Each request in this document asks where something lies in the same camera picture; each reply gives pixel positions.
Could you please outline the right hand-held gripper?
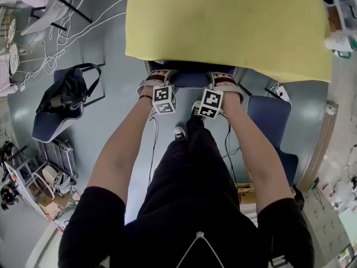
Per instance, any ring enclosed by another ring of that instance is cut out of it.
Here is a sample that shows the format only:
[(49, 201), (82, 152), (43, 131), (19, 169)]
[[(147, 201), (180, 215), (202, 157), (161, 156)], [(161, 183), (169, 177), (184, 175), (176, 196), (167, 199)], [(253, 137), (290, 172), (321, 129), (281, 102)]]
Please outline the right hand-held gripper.
[[(221, 110), (221, 104), (223, 101), (224, 93), (220, 90), (215, 89), (215, 78), (216, 73), (208, 72), (206, 73), (209, 86), (204, 88), (203, 96), (201, 99), (199, 107), (199, 115), (205, 118), (215, 119)], [(240, 99), (240, 104), (244, 101), (244, 96), (239, 84), (234, 80), (234, 76), (229, 74), (229, 83), (228, 91), (235, 92), (238, 94)]]

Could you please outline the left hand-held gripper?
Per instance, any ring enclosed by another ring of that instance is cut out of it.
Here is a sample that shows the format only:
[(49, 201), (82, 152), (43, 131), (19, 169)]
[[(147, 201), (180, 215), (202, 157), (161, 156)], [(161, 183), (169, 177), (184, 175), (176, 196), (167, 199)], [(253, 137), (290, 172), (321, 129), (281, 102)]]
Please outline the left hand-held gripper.
[[(139, 99), (149, 98), (152, 99), (152, 105), (156, 110), (158, 115), (170, 114), (176, 112), (176, 97), (175, 97), (175, 86), (171, 85), (171, 78), (175, 77), (178, 73), (177, 70), (165, 69), (164, 82), (153, 81), (154, 76), (143, 80), (139, 87), (137, 88), (137, 95)], [(153, 96), (142, 95), (141, 91), (144, 86), (149, 85), (153, 87)]]

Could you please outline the person's left forearm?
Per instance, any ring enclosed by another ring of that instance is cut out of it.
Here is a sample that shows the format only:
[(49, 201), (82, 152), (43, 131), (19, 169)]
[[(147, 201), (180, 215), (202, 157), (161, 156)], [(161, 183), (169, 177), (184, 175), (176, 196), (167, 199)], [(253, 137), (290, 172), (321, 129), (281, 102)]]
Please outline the person's left forearm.
[(133, 167), (152, 108), (149, 98), (137, 101), (105, 143), (95, 162), (88, 187), (104, 188), (127, 202)]

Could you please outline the black shoulder bag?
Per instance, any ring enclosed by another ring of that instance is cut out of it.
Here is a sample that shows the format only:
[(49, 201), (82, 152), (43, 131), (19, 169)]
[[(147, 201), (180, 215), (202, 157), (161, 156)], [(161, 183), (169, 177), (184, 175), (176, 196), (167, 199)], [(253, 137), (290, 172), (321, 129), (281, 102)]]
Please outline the black shoulder bag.
[(55, 71), (58, 77), (51, 87), (44, 93), (37, 113), (59, 113), (65, 110), (74, 111), (86, 102), (99, 84), (97, 78), (90, 87), (87, 87), (83, 73), (96, 70), (101, 76), (103, 64), (83, 63), (71, 68)]

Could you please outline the person's right forearm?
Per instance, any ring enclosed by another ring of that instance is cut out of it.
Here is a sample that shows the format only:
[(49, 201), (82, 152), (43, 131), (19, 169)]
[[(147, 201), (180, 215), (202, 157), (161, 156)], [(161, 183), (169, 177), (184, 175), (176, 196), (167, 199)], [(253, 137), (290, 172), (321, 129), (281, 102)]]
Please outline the person's right forearm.
[(257, 212), (278, 200), (292, 199), (276, 150), (242, 109), (238, 93), (224, 94), (223, 111), (238, 139), (244, 164), (254, 184)]

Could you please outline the table with yellow cloth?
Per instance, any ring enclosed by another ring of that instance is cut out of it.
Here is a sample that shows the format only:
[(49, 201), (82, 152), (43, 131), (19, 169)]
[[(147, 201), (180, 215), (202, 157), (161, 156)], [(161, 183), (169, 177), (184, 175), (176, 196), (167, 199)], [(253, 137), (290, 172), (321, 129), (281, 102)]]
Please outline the table with yellow cloth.
[(281, 82), (330, 82), (322, 0), (128, 0), (126, 54), (253, 69)]

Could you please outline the person's left hand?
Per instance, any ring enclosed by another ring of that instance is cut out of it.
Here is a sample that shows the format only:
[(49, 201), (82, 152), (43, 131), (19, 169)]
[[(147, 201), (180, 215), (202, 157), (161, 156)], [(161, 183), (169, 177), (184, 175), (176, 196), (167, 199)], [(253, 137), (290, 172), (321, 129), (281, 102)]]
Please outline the person's left hand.
[[(153, 71), (150, 74), (150, 77), (154, 76), (154, 75), (159, 75), (160, 78), (159, 79), (152, 79), (153, 81), (156, 81), (158, 83), (163, 83), (163, 81), (165, 80), (165, 77), (167, 77), (168, 72), (167, 71)], [(153, 93), (153, 87), (146, 85), (143, 87), (141, 94), (142, 95), (149, 95), (152, 96)]]

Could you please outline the person's right hand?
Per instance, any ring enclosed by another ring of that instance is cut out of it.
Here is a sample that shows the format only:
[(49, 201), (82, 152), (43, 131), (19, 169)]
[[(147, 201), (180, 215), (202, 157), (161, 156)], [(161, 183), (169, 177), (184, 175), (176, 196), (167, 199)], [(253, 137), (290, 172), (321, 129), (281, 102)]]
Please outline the person's right hand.
[[(228, 74), (213, 75), (216, 87), (237, 87), (234, 79)], [(225, 103), (239, 103), (240, 95), (237, 92), (224, 92)]]

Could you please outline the person's right black shoe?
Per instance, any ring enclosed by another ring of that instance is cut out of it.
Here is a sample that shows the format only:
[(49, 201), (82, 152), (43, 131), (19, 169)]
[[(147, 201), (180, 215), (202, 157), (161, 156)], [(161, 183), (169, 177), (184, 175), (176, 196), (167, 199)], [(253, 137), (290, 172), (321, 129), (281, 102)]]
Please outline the person's right black shoe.
[(202, 116), (199, 114), (200, 106), (201, 106), (200, 100), (194, 102), (194, 104), (192, 105), (191, 118), (202, 119)]

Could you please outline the person's black shoe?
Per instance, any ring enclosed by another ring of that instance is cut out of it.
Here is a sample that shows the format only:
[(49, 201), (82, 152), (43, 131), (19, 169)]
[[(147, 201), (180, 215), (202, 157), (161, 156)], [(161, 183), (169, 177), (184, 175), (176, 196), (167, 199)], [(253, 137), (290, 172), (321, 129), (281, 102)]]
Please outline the person's black shoe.
[(199, 114), (200, 106), (201, 106), (200, 100), (194, 102), (194, 104), (192, 105), (191, 118), (202, 119), (202, 116)]
[(181, 126), (176, 126), (173, 131), (174, 134), (174, 140), (184, 140), (186, 139), (186, 132), (185, 129), (182, 128)]

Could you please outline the person's left black shoe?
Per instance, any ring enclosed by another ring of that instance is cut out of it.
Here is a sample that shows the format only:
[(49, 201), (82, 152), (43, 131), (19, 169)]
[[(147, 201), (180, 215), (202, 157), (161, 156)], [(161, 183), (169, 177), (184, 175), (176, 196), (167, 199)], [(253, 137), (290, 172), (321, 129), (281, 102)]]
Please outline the person's left black shoe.
[(184, 140), (186, 139), (186, 132), (185, 129), (182, 128), (181, 126), (176, 126), (173, 131), (174, 134), (174, 140)]

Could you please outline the white power strip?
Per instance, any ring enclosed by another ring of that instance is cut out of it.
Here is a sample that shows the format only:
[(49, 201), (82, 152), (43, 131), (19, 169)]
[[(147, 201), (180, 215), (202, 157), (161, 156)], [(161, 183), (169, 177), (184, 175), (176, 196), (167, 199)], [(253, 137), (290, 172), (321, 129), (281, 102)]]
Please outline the white power strip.
[(285, 87), (283, 85), (279, 85), (275, 88), (275, 93), (284, 101), (286, 102), (291, 102), (290, 97), (287, 93), (287, 91), (285, 90)]

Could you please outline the person's black trousers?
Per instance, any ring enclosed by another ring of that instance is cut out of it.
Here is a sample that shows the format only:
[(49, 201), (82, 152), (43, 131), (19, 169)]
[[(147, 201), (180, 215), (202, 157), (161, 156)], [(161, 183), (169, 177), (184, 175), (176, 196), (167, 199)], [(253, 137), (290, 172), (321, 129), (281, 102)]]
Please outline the person's black trousers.
[(238, 192), (211, 132), (200, 117), (186, 123), (187, 137), (172, 141), (153, 175), (138, 217), (183, 201), (239, 209)]

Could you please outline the wooden slatted board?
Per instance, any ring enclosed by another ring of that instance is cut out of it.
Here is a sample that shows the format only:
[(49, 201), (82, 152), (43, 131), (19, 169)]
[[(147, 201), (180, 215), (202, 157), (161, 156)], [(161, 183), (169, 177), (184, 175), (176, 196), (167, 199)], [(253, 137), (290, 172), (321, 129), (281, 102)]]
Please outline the wooden slatted board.
[(324, 111), (324, 117), (322, 120), (321, 132), (315, 150), (312, 156), (309, 158), (307, 166), (304, 170), (303, 178), (301, 180), (299, 190), (306, 192), (317, 178), (320, 166), (327, 152), (328, 146), (331, 141), (332, 133), (336, 123), (336, 115), (328, 115)]

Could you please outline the white green tumbler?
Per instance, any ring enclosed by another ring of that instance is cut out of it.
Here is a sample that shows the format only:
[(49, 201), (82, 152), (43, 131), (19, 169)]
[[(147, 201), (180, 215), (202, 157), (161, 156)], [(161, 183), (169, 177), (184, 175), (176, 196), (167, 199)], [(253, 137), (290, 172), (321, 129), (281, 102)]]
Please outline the white green tumbler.
[(352, 53), (357, 52), (357, 39), (353, 35), (335, 32), (326, 37), (324, 42), (327, 49), (342, 59), (350, 59)]

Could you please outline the folding metal trolley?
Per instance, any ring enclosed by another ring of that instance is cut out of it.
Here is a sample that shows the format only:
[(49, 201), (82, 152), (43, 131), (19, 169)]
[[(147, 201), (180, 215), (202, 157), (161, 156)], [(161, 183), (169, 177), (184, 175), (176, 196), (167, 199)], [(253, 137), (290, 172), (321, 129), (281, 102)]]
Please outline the folding metal trolley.
[(73, 147), (69, 140), (55, 138), (49, 143), (38, 142), (41, 158), (56, 170), (63, 171), (71, 178), (78, 178)]

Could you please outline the white shelf rack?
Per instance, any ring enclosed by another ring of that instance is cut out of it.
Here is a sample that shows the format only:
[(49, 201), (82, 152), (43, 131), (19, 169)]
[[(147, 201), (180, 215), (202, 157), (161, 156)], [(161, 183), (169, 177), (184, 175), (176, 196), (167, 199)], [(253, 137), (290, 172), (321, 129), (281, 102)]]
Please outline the white shelf rack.
[(341, 32), (357, 39), (357, 0), (323, 0), (330, 32)]

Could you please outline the white lattice round stool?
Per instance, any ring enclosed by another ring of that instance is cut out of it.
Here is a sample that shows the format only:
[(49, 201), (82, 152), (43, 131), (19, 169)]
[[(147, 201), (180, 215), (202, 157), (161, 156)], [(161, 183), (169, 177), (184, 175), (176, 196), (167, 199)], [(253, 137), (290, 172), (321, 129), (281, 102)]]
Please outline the white lattice round stool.
[(16, 44), (12, 44), (9, 48), (9, 74), (13, 76), (20, 64), (20, 52)]
[(10, 22), (8, 29), (5, 30), (5, 38), (7, 43), (11, 43), (13, 41), (16, 34), (16, 27), (17, 27), (17, 22), (16, 19), (14, 18)]

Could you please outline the round white-framed mirror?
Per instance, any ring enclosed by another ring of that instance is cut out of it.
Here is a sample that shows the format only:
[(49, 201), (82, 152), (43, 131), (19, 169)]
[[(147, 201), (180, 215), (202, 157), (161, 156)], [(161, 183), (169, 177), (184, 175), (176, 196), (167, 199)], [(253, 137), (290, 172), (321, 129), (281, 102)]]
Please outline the round white-framed mirror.
[(51, 200), (55, 199), (54, 181), (57, 172), (53, 169), (48, 162), (40, 165), (38, 169), (31, 173), (33, 182), (37, 188)]

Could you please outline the person's black shirt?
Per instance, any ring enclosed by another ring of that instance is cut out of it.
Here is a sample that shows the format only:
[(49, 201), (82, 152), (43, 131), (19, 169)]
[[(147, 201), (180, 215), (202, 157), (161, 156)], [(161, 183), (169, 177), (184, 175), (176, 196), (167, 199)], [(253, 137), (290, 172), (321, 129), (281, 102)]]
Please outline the person's black shirt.
[(268, 268), (284, 256), (293, 268), (314, 268), (307, 224), (293, 199), (276, 201), (254, 224), (232, 207), (183, 201), (125, 223), (114, 193), (86, 188), (59, 245), (59, 268)]

